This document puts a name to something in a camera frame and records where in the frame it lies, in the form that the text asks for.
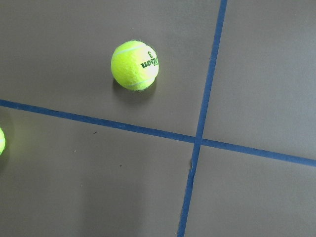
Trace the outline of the yellow Wilson tennis ball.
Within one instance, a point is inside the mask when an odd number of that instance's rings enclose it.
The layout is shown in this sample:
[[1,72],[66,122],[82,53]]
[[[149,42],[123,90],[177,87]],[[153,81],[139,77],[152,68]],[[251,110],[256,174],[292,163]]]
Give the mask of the yellow Wilson tennis ball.
[[111,72],[117,83],[128,90],[147,89],[159,72],[157,54],[141,41],[127,41],[114,50]]

